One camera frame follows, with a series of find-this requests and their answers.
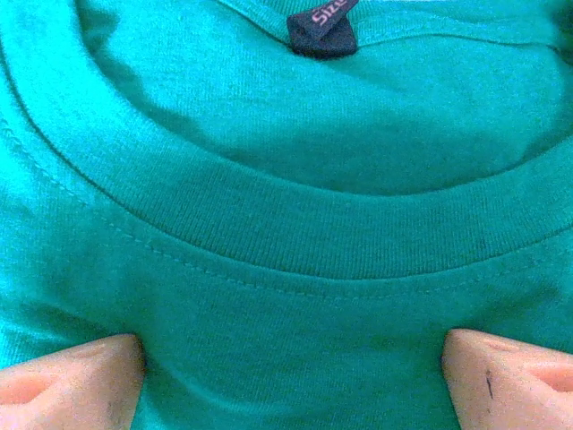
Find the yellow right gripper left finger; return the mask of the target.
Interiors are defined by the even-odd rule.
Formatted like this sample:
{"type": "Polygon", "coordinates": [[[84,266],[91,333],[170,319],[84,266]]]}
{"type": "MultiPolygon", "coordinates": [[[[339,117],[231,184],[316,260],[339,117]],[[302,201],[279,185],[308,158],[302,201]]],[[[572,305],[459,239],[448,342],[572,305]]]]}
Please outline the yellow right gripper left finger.
{"type": "Polygon", "coordinates": [[[1,371],[3,429],[129,429],[144,379],[141,343],[115,335],[1,371]]]}

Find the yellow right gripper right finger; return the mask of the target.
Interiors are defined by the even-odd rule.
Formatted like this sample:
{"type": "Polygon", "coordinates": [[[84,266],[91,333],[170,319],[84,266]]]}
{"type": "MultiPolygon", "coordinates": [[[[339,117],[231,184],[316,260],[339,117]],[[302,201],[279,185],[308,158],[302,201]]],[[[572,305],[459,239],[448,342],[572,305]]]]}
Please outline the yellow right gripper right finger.
{"type": "Polygon", "coordinates": [[[481,331],[448,332],[441,367],[463,429],[572,427],[572,356],[481,331]]]}

